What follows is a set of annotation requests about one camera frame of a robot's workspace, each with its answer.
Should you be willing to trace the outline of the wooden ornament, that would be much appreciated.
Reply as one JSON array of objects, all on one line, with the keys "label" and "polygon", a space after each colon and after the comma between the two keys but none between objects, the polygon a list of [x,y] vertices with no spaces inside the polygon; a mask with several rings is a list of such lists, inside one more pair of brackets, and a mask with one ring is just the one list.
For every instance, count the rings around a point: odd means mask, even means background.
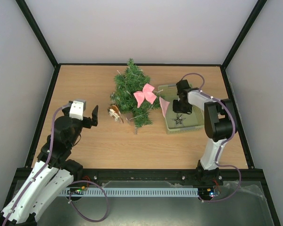
[{"label": "wooden ornament", "polygon": [[120,110],[116,105],[110,105],[108,107],[108,114],[114,119],[114,121],[124,123],[124,119],[122,118]]}]

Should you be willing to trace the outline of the pink paper ornament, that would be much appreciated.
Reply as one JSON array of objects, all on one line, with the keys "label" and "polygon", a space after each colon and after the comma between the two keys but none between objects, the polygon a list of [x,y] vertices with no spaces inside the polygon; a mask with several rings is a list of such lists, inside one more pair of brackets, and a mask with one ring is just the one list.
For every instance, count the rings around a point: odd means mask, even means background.
[{"label": "pink paper ornament", "polygon": [[146,83],[142,88],[142,91],[134,92],[133,96],[137,101],[137,108],[140,108],[145,100],[148,101],[151,105],[155,102],[157,96],[153,93],[154,89],[155,88],[152,85]]}]

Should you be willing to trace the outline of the pink triangular paper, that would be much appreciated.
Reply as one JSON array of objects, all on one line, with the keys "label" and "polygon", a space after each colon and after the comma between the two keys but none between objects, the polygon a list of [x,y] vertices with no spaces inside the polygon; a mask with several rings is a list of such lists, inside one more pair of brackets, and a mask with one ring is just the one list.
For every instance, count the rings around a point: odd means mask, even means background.
[{"label": "pink triangular paper", "polygon": [[169,106],[170,102],[166,101],[162,97],[159,97],[159,103],[160,103],[160,108],[162,110],[162,115],[165,118],[166,117],[166,112],[167,112],[167,109],[168,109],[168,106]]}]

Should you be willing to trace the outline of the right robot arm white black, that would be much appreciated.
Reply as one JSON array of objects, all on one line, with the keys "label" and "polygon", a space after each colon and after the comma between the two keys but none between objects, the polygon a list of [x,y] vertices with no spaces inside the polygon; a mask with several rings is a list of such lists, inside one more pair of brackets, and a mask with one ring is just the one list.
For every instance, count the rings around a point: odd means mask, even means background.
[{"label": "right robot arm white black", "polygon": [[230,99],[217,99],[199,88],[191,88],[187,80],[176,83],[178,100],[173,101],[175,113],[191,114],[195,106],[204,112],[204,129],[208,137],[205,152],[198,161],[195,178],[201,185],[219,180],[220,156],[237,132],[236,117]]}]

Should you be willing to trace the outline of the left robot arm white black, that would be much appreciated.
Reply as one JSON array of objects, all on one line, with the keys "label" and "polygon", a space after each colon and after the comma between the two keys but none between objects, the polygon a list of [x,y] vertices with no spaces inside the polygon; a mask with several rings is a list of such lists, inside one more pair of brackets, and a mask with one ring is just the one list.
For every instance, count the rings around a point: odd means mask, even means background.
[{"label": "left robot arm white black", "polygon": [[0,226],[35,226],[56,197],[82,176],[83,166],[70,160],[84,128],[98,125],[98,106],[83,115],[85,101],[70,101],[51,119],[50,135],[31,173],[12,200],[0,210]]}]

